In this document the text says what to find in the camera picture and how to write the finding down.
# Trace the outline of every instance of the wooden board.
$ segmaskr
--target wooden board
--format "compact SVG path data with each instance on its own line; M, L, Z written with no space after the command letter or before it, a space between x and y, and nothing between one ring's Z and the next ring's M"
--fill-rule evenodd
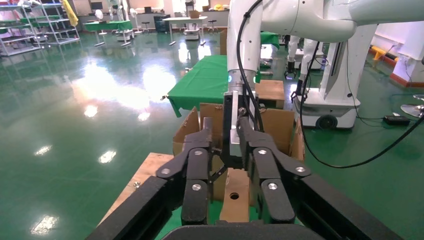
M261 80L256 84L256 92L259 95L259 103L261 101L273 101L278 109L284 108L284 84L279 80Z
M135 182L140 182L140 184L143 184L150 176L155 176L156 171L162 165L169 162L173 158L173 155L151 152L141 164L140 168L138 168L138 170L135 172L134 176L132 176L129 183L125 186L123 191L109 208L106 215L104 215L99 224L102 223L111 213L113 213L115 209L117 209L117 207L119 207L134 192Z

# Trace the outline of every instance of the power adapter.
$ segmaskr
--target power adapter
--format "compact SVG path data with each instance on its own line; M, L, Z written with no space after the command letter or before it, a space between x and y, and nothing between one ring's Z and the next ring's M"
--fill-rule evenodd
M383 118L383 122L392 126L409 126L411 120L405 116L386 115Z

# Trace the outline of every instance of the reflective floor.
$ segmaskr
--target reflective floor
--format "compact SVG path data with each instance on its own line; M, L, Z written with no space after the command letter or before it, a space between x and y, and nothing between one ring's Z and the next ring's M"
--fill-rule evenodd
M170 36L137 36L122 48L112 36L94 47L46 47L4 57L0 67L0 239L80 240L99 223L150 152L171 154L182 123L161 100L204 56L219 54L219 35L206 45L169 47ZM273 79L282 79L287 52L275 56ZM422 93L394 85L391 69L369 56L358 98L360 114L380 118L420 104ZM320 82L314 73L313 86ZM286 99L294 81L285 82ZM286 109L291 109L289 100ZM331 164L361 162L398 138L405 128L357 121L351 131L307 130L318 156ZM424 238L424 156L419 127L381 159L356 169L331 169L309 152L306 164L408 240ZM162 234L180 224L175 214Z

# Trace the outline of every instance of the robotic arm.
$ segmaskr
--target robotic arm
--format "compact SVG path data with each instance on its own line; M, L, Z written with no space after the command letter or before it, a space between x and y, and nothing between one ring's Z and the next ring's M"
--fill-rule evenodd
M234 91L238 94L243 92L244 82L240 80L241 73L236 52L237 38L245 13L256 2L256 0L232 0L230 4L227 37L229 79L226 95ZM302 86L300 81L306 76L306 65L312 60L316 41L325 43L346 41L354 35L358 26L363 25L423 21L423 12L424 1L422 0L401 2L398 0L262 0L250 14L242 30L239 43L241 64L248 84L254 92L252 86L255 74L253 73L259 66L261 30L297 36L291 41L293 46L297 45L298 37L310 39L305 41L302 73L298 84L300 87ZM249 108L246 104L233 104L233 106L235 107L230 111L232 114L224 115L224 122L234 122L234 118L239 118L238 109Z

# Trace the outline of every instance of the cardboard flap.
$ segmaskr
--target cardboard flap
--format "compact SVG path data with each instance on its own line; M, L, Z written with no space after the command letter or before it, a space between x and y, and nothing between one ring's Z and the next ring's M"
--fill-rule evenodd
M296 121L294 129L294 138L290 148L290 156L301 162L305 161L305 142L304 135L302 134L302 126L300 118Z
M278 150L289 154L292 140L295 112L280 109L266 109L261 113L263 129L272 136Z
M249 222L249 182L247 172L228 168L224 203L219 220L229 223Z
M199 132L199 115L196 107L193 107L172 139L172 151L174 156L183 151L183 143L186 135Z
M212 118L212 140L216 147L221 148L223 138L223 105L200 103L200 127L203 128L203 118Z

